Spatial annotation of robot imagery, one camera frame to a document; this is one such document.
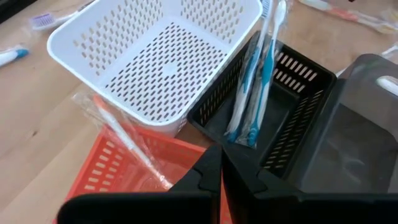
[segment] blue toothbrush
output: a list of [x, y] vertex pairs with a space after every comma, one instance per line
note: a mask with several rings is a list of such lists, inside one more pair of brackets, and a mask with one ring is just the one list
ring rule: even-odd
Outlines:
[[248, 134], [248, 145], [252, 147], [256, 145], [262, 119], [266, 111], [269, 85], [275, 64], [275, 58], [274, 58], [275, 42], [278, 36], [279, 27], [282, 25], [286, 16], [286, 8], [287, 6], [285, 0], [281, 0], [278, 3], [278, 6], [275, 10], [274, 32], [272, 33], [272, 38], [269, 44], [268, 53], [266, 55], [266, 59], [264, 60], [264, 66], [262, 68], [262, 75], [261, 75], [262, 76], [261, 90], [258, 92], [256, 96], [257, 97], [256, 100], [258, 100], [258, 103], [254, 107], [254, 113], [251, 120], [251, 127]]
[[262, 25], [261, 33], [257, 40], [254, 53], [251, 55], [249, 62], [246, 65], [243, 79], [241, 80], [241, 82], [238, 83], [239, 88], [238, 91], [236, 92], [234, 111], [232, 114], [231, 121], [229, 122], [227, 128], [229, 142], [235, 142], [239, 134], [239, 126], [241, 124], [242, 115], [249, 99], [249, 94], [250, 94], [249, 91], [252, 86], [254, 76], [256, 74], [256, 67], [260, 59], [262, 45], [264, 43], [264, 39], [266, 38], [268, 24], [271, 18], [272, 2], [273, 0], [262, 1], [261, 17], [264, 18], [264, 23]]

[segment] white plastic basket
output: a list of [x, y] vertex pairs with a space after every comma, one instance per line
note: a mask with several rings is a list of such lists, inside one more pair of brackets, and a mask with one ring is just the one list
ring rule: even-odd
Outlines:
[[174, 136], [261, 12], [258, 0], [97, 0], [47, 49], [143, 126]]

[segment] wooden table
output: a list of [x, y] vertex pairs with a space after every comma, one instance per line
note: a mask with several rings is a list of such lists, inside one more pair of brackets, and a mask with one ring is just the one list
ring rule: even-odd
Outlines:
[[[0, 223], [50, 223], [98, 134], [71, 100], [88, 88], [49, 57], [49, 35], [31, 33], [27, 25], [34, 15], [62, 8], [60, 14], [70, 12], [80, 3], [39, 0], [0, 24], [0, 47], [25, 42], [31, 49], [28, 57], [0, 68]], [[334, 72], [394, 41], [299, 3], [288, 22], [281, 39]], [[203, 147], [211, 144], [190, 125], [178, 138]]]

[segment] red plastic basket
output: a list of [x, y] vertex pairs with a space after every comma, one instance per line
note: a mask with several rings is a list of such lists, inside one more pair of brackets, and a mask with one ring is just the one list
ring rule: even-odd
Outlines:
[[[136, 128], [144, 142], [159, 161], [160, 169], [171, 183], [176, 183], [196, 163], [205, 151], [178, 139], [168, 138], [142, 128]], [[141, 166], [126, 148], [118, 147], [104, 127], [98, 135], [85, 163], [73, 183], [67, 200], [96, 192], [158, 192], [156, 180]], [[224, 187], [221, 189], [221, 223], [231, 223]]]

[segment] handle cutout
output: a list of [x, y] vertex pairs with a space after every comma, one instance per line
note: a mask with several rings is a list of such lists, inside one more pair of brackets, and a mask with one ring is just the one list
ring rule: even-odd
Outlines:
[[376, 80], [376, 83], [386, 91], [398, 96], [398, 79], [391, 76], [383, 76]]

